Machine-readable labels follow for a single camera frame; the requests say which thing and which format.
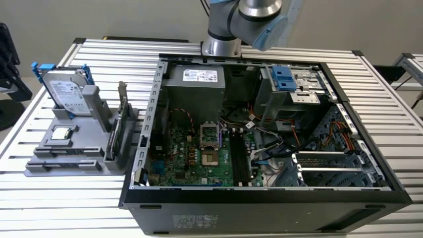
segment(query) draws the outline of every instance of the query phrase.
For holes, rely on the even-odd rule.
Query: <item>black chair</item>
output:
[[[0,130],[15,125],[25,111],[21,102],[32,98],[32,92],[19,76],[16,68],[19,64],[11,33],[7,25],[0,23],[0,92],[11,97],[11,99],[0,100]]]

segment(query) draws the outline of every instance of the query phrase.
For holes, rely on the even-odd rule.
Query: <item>white wall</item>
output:
[[[288,47],[362,50],[391,64],[402,52],[423,53],[423,0],[304,0]],[[0,0],[21,74],[33,61],[59,62],[75,37],[207,36],[199,0]]]
[[[423,54],[423,0],[304,0],[289,47],[362,50],[374,64]]]
[[[24,76],[31,63],[57,63],[75,37],[188,39],[207,36],[199,0],[0,0],[0,22],[11,30]]]

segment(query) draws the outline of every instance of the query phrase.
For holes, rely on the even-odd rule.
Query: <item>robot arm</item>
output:
[[[268,50],[287,24],[280,9],[281,0],[211,0],[203,55],[240,57],[241,41],[261,51]]]

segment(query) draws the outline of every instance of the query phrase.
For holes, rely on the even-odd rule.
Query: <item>green circuit board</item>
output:
[[[188,135],[191,134],[185,129],[171,129],[164,161],[152,161],[153,164],[164,163],[164,171],[160,174],[151,172],[148,179],[156,186],[233,186],[228,132],[221,133],[221,147],[217,151],[201,150],[199,135],[191,135],[191,141],[187,139]],[[251,146],[252,133],[244,133],[244,138],[245,145]],[[263,185],[260,174],[251,183],[252,186]]]

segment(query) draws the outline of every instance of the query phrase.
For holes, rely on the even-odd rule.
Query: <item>metal frame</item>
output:
[[[188,43],[87,40],[75,55],[75,49],[69,51],[69,56],[75,58],[65,57],[63,63],[81,66],[84,62],[91,66],[96,85],[101,90],[108,90],[101,96],[109,105],[117,106],[119,80],[129,83],[128,94],[136,97],[132,103],[143,110],[139,115],[140,126],[159,53],[199,55],[200,46]],[[399,103],[398,94],[386,89],[380,75],[368,70],[372,66],[364,65],[363,57],[355,56],[351,51],[272,48],[259,52],[251,47],[243,47],[243,56],[327,63],[351,100],[352,109],[415,203],[352,231],[345,238],[422,237],[422,125],[415,123],[410,108]],[[13,231],[8,233],[12,237],[28,232],[33,236],[45,237],[141,237],[143,232],[129,212],[116,207],[123,176],[27,178],[21,174],[33,143],[40,142],[44,127],[52,119],[48,112],[51,107],[52,100],[41,89],[0,145],[0,171],[4,171],[0,175],[0,231]],[[287,236],[313,237],[293,234]]]
[[[416,80],[416,83],[404,83],[402,90],[422,90],[423,87],[423,55],[412,55],[403,53],[394,62],[394,66],[400,66],[407,71],[410,76]],[[400,83],[392,83],[392,87],[396,87]]]

